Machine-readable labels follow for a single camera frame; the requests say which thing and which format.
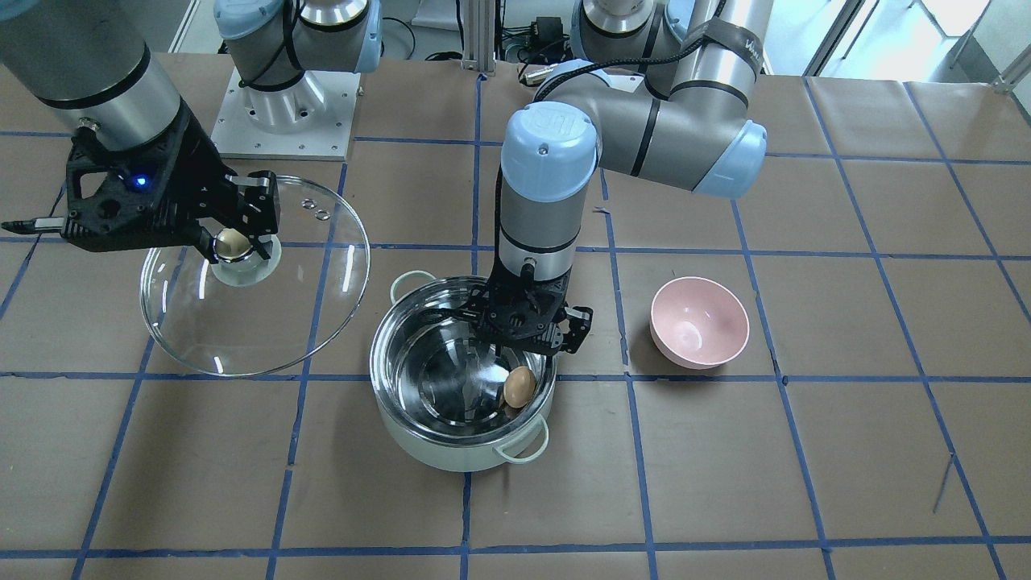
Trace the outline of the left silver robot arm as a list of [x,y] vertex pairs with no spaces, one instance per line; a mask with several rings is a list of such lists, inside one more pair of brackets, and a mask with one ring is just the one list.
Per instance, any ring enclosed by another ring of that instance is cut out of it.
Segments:
[[506,125],[486,282],[445,316],[492,346],[574,353],[593,313],[567,292],[597,169],[729,199],[757,180],[749,118],[769,1],[578,1],[574,59]]

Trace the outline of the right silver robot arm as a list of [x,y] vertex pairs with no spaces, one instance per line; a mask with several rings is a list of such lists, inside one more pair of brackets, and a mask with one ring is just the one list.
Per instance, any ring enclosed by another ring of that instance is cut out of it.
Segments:
[[[315,71],[379,65],[379,1],[217,1],[251,125],[324,118]],[[195,247],[209,263],[280,255],[273,172],[240,176],[114,1],[4,1],[2,62],[71,132],[67,213],[4,221],[89,252]]]

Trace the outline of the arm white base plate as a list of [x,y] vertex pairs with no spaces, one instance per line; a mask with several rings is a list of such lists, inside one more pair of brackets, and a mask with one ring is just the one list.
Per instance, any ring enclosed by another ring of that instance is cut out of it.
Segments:
[[263,92],[230,77],[210,135],[225,159],[345,161],[361,74],[307,71],[293,87]]

